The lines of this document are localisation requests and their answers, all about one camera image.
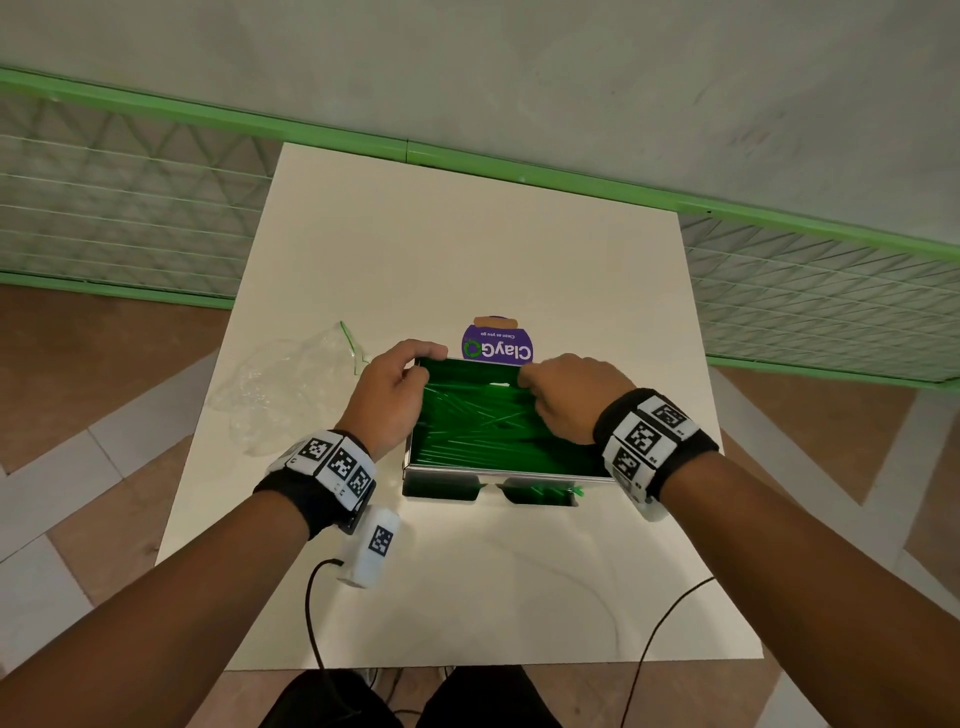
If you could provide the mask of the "person's left hand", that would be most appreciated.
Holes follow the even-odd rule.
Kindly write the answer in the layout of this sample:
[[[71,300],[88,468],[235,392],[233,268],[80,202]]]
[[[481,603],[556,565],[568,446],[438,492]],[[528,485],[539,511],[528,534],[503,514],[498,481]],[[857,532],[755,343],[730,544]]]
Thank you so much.
[[[409,394],[409,368],[419,358],[445,360],[447,346],[407,339],[373,358],[334,425],[378,462],[405,441],[420,417],[422,396]]]

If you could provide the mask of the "person's right hand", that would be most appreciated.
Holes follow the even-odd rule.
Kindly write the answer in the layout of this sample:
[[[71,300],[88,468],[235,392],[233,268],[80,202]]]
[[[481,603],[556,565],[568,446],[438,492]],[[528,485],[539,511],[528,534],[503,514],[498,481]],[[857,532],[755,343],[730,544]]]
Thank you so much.
[[[637,386],[614,365],[565,353],[543,361],[549,367],[555,419],[544,420],[558,438],[580,446],[595,443],[594,429],[602,413]]]

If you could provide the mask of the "person's right forearm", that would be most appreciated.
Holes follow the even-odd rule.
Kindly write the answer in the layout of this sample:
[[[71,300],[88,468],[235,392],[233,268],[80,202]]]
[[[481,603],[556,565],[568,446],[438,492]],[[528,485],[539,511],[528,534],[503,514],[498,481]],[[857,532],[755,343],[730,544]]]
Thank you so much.
[[[960,619],[717,451],[658,497],[831,728],[960,728]]]

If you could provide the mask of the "person's left forearm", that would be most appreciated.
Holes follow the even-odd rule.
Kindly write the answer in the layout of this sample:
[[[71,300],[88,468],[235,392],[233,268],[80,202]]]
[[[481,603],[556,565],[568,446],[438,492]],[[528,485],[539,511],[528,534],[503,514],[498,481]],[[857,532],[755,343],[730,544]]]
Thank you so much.
[[[254,493],[0,680],[0,728],[185,728],[308,536]]]

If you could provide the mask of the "purple labelled package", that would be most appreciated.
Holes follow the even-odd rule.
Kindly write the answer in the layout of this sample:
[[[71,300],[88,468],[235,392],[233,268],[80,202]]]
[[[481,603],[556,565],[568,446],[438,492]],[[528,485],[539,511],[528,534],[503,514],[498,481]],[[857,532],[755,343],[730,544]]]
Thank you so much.
[[[522,367],[534,359],[534,346],[517,319],[477,316],[462,334],[464,360]]]

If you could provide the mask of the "silver metal bin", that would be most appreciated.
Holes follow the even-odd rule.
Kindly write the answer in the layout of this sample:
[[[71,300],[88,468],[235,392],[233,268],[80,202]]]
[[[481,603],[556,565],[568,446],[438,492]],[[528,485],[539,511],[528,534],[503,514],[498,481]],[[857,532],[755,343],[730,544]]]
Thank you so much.
[[[493,486],[511,504],[567,507],[576,506],[577,498],[582,497],[586,488],[616,485],[608,472],[608,479],[579,480],[512,471],[412,466],[409,464],[411,435],[405,444],[402,466],[402,493],[406,497],[474,502],[485,486]]]

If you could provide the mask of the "black wristband with marker tags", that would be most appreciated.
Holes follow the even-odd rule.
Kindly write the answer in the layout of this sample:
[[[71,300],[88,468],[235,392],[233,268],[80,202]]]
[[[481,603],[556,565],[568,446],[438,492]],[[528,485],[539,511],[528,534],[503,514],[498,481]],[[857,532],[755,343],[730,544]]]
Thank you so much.
[[[282,452],[253,491],[293,504],[309,540],[330,527],[351,535],[376,490],[376,475],[375,461],[352,434],[319,430]]]
[[[618,397],[593,429],[604,466],[644,520],[667,517],[661,495],[666,481],[719,444],[668,397],[640,387]]]

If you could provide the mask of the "clear plastic zip bag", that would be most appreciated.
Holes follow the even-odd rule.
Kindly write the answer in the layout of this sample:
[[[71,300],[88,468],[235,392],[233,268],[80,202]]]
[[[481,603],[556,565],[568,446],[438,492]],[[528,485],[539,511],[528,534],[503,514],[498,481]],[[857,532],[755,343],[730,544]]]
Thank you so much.
[[[243,455],[276,454],[334,425],[361,374],[366,352],[344,321],[302,341],[274,339],[214,386],[206,404],[226,415]]]

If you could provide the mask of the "person's black trousers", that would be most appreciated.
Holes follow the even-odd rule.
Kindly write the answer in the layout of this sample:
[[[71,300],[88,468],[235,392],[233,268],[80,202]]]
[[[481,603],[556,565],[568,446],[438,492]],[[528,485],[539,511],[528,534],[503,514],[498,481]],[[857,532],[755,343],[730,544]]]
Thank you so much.
[[[359,670],[306,670],[258,728],[404,728]],[[415,728],[563,728],[520,665],[457,666]]]

